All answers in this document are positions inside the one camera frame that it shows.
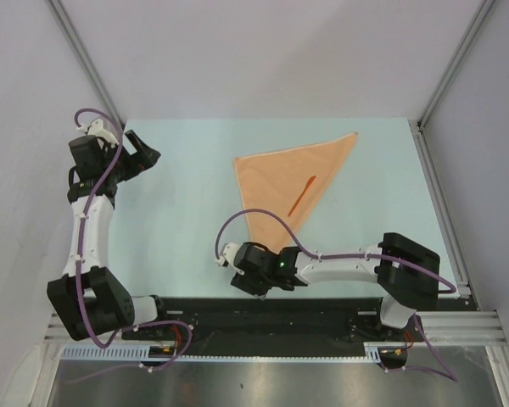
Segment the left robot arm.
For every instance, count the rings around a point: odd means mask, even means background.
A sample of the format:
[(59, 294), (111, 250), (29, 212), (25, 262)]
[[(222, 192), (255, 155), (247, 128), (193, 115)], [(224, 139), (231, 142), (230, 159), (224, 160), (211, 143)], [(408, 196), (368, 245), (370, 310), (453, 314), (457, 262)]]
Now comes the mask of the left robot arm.
[(118, 186), (152, 168), (160, 157), (134, 131), (125, 136), (134, 153), (91, 132), (69, 143), (75, 164), (68, 174), (67, 198), (74, 228), (63, 275), (48, 283), (47, 296), (75, 341), (129, 326), (159, 339), (171, 328), (154, 295), (131, 296), (109, 269), (109, 227)]

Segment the orange plastic knife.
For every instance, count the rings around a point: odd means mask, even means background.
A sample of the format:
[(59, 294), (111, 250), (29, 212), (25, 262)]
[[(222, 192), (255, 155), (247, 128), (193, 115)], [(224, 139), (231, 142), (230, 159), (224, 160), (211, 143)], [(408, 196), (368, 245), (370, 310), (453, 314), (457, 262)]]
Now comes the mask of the orange plastic knife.
[(316, 180), (316, 176), (311, 176), (305, 183), (305, 186), (303, 188), (303, 190), (301, 191), (301, 193), (299, 194), (299, 196), (296, 198), (294, 204), (292, 205), (292, 207), (290, 208), (289, 212), (288, 212), (288, 217), (290, 217), (294, 211), (297, 209), (298, 205), (300, 204), (301, 200), (303, 199), (303, 197), (305, 196), (305, 194), (307, 193), (307, 191), (309, 190), (310, 186), (313, 184), (313, 182)]

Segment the orange cloth napkin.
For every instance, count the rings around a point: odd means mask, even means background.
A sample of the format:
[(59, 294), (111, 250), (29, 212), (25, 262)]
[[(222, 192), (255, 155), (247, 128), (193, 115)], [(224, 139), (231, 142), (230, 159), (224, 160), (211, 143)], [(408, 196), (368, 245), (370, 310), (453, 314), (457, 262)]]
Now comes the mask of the orange cloth napkin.
[[(358, 135), (235, 158), (233, 161), (244, 209), (265, 209), (299, 232), (355, 147)], [(288, 212), (306, 181), (316, 180), (294, 213)]]

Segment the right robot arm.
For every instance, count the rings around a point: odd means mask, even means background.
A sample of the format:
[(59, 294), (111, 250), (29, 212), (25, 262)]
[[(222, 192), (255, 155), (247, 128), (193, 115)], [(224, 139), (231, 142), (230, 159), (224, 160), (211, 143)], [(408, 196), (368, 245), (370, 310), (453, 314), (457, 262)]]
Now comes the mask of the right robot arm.
[(376, 284), (383, 296), (374, 329), (384, 340), (396, 339), (414, 313), (434, 309), (439, 298), (439, 255), (394, 232), (343, 257), (311, 258), (298, 246), (273, 253), (260, 243), (227, 243), (218, 262), (234, 269), (233, 287), (257, 298), (273, 288), (292, 292), (323, 282)]

